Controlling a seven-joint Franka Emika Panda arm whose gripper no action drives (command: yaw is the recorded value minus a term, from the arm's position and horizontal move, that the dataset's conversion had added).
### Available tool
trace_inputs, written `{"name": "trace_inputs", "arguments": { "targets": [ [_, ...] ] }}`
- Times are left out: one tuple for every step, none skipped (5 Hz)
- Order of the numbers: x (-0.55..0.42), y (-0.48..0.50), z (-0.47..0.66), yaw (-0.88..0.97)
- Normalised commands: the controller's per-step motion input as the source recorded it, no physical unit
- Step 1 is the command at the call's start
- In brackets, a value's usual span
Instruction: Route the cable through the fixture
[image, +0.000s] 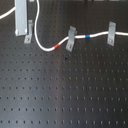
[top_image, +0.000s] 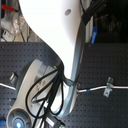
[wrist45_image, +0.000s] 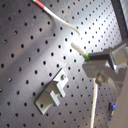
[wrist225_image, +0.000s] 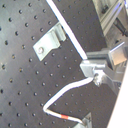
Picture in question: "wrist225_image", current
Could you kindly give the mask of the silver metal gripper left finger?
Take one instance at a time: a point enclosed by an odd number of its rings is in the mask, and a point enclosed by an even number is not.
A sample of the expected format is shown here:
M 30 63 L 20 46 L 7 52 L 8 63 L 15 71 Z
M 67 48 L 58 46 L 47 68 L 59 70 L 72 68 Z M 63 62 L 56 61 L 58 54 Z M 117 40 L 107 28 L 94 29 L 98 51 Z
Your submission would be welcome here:
M 107 84 L 115 94 L 118 94 L 119 88 L 114 84 L 115 72 L 108 67 L 105 60 L 83 60 L 80 68 L 85 77 L 93 78 L 96 86 Z

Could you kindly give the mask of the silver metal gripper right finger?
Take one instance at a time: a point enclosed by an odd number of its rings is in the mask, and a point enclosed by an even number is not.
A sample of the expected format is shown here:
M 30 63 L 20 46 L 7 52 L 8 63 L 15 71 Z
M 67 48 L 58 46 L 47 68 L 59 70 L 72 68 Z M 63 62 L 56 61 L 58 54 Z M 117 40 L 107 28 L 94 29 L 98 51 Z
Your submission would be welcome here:
M 118 65 L 128 59 L 128 43 L 122 42 L 112 49 L 103 48 L 101 51 L 87 52 L 89 59 L 106 59 L 111 66 Z

